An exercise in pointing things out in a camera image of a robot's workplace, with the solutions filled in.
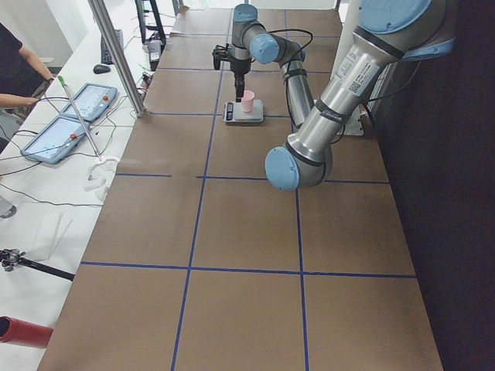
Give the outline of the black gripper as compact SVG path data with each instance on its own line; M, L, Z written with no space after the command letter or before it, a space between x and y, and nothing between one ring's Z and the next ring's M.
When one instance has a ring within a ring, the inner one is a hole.
M240 103L244 96L244 76L251 71L251 59L230 59L230 70L234 73L235 101Z

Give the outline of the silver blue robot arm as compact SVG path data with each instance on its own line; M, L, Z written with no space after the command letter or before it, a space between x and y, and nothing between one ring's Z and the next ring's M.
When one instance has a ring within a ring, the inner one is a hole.
M236 98L244 94L251 61L277 63L284 79L288 111L297 130L266 155L268 181L280 190L320 184L332 168L331 141L355 108L366 103L383 69L401 61L449 53L455 40L456 1L362 1L353 43L318 100L313 99L304 52L258 21L249 4L234 8L227 61L235 75Z

